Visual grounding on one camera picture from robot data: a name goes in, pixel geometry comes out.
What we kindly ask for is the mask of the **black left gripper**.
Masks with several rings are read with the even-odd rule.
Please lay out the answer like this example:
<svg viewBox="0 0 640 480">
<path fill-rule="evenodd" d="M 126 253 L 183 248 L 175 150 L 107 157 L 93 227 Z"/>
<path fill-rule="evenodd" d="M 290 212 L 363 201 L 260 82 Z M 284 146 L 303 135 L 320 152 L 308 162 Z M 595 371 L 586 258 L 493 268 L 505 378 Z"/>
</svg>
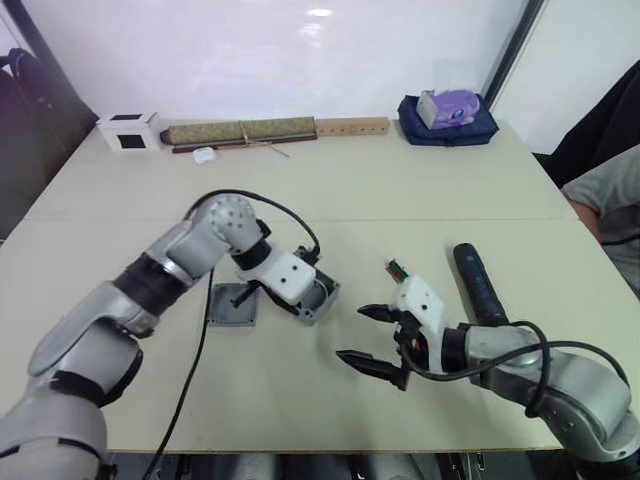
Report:
<svg viewBox="0 0 640 480">
<path fill-rule="evenodd" d="M 248 282 L 248 287 L 246 287 L 238 296 L 231 300 L 231 304 L 233 306 L 240 306 L 247 299 L 249 299 L 256 290 L 263 290 L 269 299 L 276 304 L 281 309 L 285 310 L 289 314 L 297 317 L 299 315 L 298 308 L 286 303 L 281 297 L 279 297 L 271 288 L 265 286 L 263 283 L 257 280 L 251 280 Z"/>
</svg>

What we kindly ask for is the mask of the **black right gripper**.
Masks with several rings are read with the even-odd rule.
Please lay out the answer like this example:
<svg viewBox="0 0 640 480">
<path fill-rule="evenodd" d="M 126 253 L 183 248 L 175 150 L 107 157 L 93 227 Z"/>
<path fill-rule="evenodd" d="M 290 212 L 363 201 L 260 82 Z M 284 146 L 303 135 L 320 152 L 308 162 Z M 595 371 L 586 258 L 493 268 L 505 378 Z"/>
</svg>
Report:
<svg viewBox="0 0 640 480">
<path fill-rule="evenodd" d="M 336 355 L 358 372 L 391 383 L 405 391 L 412 372 L 429 372 L 429 347 L 421 331 L 421 323 L 409 312 L 392 309 L 388 304 L 368 304 L 357 309 L 357 313 L 374 321 L 397 324 L 393 339 L 401 365 L 374 358 L 371 354 L 357 350 L 339 350 Z"/>
</svg>

